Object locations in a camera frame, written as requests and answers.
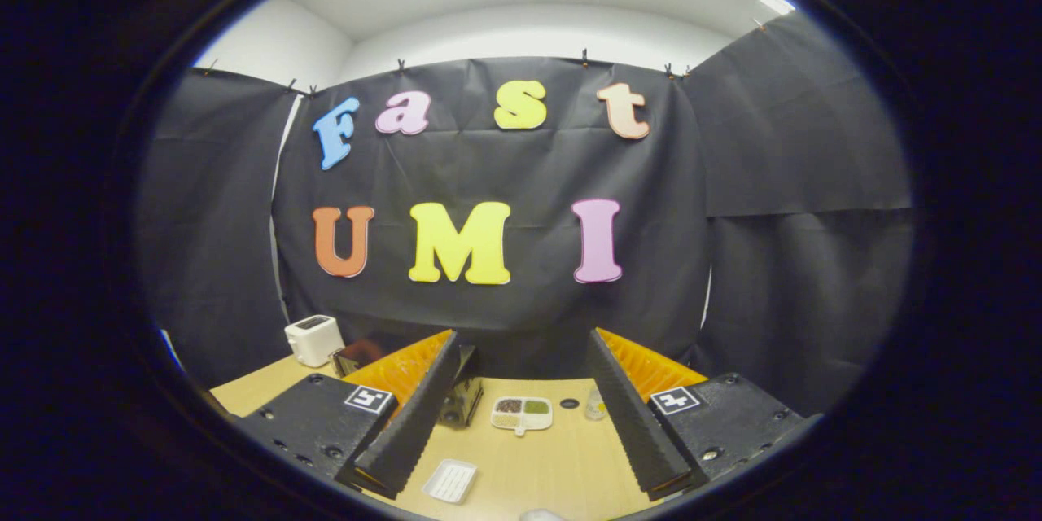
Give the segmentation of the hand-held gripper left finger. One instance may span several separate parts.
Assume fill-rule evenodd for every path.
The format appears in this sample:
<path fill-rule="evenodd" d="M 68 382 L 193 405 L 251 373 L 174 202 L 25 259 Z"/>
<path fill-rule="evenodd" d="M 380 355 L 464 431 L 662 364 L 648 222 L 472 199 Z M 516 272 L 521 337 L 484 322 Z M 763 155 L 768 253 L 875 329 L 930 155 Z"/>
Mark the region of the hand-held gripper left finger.
<path fill-rule="evenodd" d="M 457 379 L 460 347 L 442 331 L 343 378 L 311 374 L 237 424 L 313 476 L 393 499 Z"/>

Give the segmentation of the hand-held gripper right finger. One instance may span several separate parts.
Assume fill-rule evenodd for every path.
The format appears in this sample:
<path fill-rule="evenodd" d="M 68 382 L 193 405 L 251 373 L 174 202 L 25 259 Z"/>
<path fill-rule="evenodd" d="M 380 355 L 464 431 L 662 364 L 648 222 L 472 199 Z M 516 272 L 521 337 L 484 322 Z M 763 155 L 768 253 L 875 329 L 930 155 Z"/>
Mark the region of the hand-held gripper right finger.
<path fill-rule="evenodd" d="M 588 366 L 651 500 L 730 477 L 815 423 L 743 375 L 710 378 L 606 329 L 589 332 Z"/>

